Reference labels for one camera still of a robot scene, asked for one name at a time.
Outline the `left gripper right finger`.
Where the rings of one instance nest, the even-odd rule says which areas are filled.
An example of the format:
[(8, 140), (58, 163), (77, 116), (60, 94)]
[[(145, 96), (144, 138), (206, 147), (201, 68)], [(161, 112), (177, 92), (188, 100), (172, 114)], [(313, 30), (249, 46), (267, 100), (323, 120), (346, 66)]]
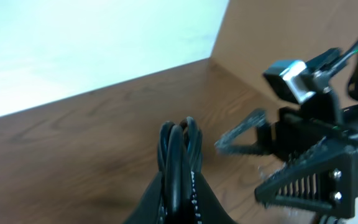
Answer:
[(194, 224), (236, 224), (226, 213), (206, 179), (200, 172), (191, 172)]

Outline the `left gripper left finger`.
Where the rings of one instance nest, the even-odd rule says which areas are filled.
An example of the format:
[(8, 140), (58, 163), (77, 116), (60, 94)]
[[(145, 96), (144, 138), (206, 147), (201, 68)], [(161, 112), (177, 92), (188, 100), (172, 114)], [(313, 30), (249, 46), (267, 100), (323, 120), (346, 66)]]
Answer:
[(146, 188), (138, 206), (124, 221), (124, 224), (158, 224), (164, 218), (160, 214), (163, 211), (162, 202), (162, 173), (157, 172), (154, 179)]

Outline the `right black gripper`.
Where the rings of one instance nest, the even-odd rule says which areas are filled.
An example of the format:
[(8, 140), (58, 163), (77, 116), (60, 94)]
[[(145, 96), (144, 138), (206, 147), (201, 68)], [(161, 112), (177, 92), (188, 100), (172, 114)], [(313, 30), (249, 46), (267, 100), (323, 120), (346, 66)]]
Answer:
[(262, 205), (293, 207), (337, 218), (355, 216), (358, 197), (358, 104), (340, 109), (317, 96), (296, 110), (278, 110), (270, 124), (265, 110), (253, 110), (214, 144), (227, 155), (275, 154), (289, 162), (259, 185)]

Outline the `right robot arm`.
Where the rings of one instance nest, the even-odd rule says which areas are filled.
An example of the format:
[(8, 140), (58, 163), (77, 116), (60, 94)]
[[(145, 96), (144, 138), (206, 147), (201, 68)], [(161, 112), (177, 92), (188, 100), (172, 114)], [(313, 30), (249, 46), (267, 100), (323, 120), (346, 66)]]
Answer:
[(254, 192), (262, 205), (338, 218), (355, 215), (358, 197), (358, 41), (309, 60), (279, 61), (264, 78), (283, 100), (275, 123), (251, 112), (215, 144), (223, 154), (274, 155), (284, 166)]

